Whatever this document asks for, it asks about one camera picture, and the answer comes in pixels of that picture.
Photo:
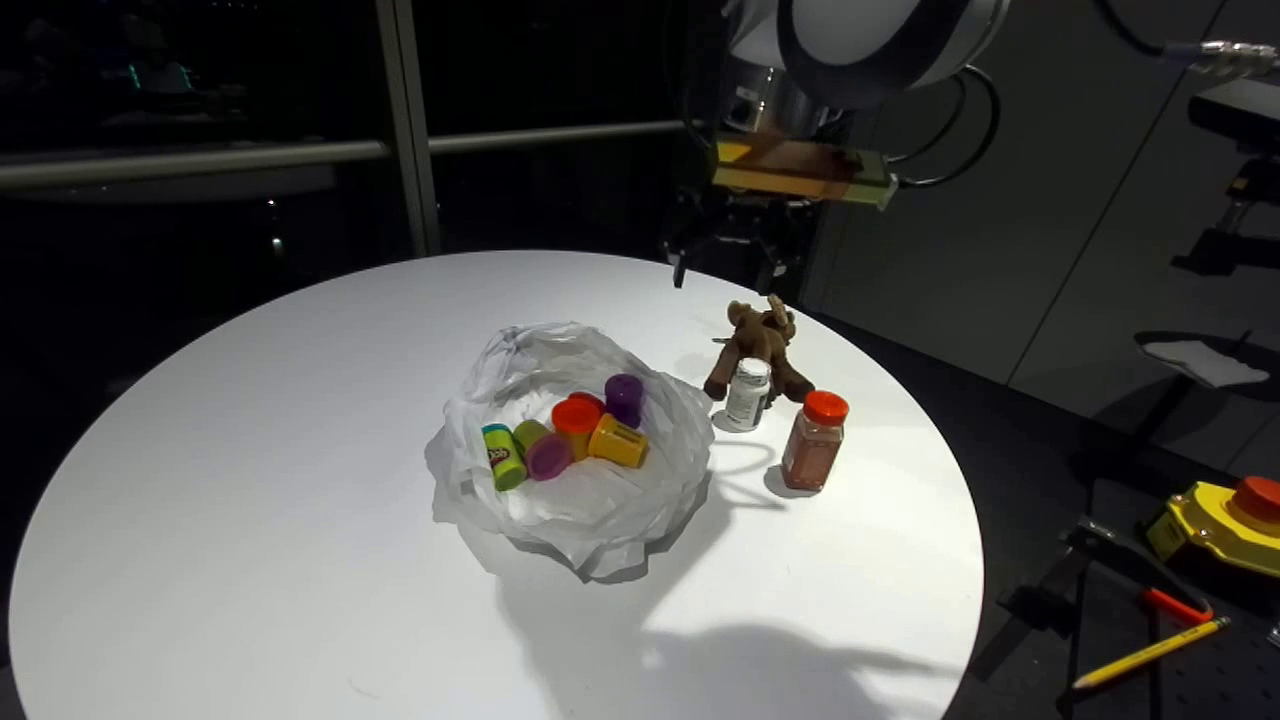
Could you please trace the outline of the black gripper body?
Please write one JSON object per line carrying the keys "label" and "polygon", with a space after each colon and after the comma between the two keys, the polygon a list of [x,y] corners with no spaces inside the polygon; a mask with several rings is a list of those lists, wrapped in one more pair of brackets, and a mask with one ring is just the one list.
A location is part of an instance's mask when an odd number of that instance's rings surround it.
{"label": "black gripper body", "polygon": [[812,201],[709,192],[672,205],[660,248],[672,286],[685,286],[700,267],[756,291],[794,291],[807,272],[812,237]]}

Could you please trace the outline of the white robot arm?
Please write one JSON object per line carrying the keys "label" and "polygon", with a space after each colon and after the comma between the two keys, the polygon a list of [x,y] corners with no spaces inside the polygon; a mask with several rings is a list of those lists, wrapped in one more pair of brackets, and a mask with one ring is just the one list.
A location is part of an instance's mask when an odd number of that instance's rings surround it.
{"label": "white robot arm", "polygon": [[[896,192],[971,174],[1004,120],[976,65],[1010,0],[694,0],[675,96],[688,160],[665,225],[672,286],[694,257],[746,248],[767,291],[803,264],[827,205],[888,209]],[[855,120],[908,92],[956,92],[908,151],[855,145]]]}

